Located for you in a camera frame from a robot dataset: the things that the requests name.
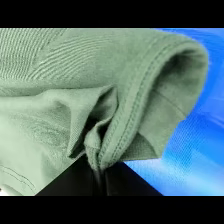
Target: cloth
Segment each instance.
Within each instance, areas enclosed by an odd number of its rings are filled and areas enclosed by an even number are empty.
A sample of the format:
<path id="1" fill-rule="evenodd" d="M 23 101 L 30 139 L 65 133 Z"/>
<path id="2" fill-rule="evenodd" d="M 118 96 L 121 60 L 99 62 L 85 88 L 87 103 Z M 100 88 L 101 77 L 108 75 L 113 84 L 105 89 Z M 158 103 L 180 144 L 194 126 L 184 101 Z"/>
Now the cloth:
<path id="1" fill-rule="evenodd" d="M 207 67 L 154 29 L 0 29 L 0 186 L 35 195 L 84 152 L 96 170 L 161 157 Z"/>

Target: blue background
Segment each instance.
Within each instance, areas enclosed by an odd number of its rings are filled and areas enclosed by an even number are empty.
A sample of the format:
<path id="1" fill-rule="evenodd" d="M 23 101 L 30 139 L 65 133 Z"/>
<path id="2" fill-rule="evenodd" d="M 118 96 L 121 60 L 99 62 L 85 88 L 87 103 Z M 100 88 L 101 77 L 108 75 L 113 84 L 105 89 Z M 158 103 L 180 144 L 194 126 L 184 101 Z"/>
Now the blue background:
<path id="1" fill-rule="evenodd" d="M 207 81 L 194 109 L 179 123 L 161 159 L 126 162 L 163 195 L 224 195 L 224 29 L 162 28 L 202 43 Z"/>

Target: shiny blue object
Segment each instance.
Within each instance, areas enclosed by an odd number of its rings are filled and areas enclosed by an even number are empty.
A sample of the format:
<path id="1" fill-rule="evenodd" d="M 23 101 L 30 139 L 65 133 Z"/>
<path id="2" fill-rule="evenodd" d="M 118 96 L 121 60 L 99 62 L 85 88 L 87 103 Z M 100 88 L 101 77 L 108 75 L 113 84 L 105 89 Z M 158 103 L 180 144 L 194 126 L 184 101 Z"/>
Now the shiny blue object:
<path id="1" fill-rule="evenodd" d="M 163 195 L 224 196 L 224 29 L 162 28 L 185 34 L 209 52 L 207 81 L 163 157 L 126 164 Z"/>

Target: green shirt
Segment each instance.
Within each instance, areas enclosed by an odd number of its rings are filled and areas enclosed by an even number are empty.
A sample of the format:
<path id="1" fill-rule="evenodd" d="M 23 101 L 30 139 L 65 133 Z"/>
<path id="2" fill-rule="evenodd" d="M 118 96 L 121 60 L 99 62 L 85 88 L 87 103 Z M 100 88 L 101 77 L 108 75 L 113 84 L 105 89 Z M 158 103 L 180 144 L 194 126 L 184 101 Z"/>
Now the green shirt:
<path id="1" fill-rule="evenodd" d="M 153 29 L 0 29 L 0 187 L 35 195 L 83 152 L 93 169 L 161 157 L 207 67 Z"/>

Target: wrinkled fabric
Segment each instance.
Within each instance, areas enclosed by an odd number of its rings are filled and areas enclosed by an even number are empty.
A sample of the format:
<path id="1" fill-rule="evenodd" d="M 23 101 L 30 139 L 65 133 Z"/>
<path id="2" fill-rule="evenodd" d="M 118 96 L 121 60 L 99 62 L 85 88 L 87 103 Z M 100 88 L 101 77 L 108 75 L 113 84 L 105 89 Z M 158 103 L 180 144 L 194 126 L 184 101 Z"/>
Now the wrinkled fabric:
<path id="1" fill-rule="evenodd" d="M 207 67 L 153 29 L 1 29 L 0 186 L 35 195 L 82 152 L 95 170 L 161 157 Z"/>

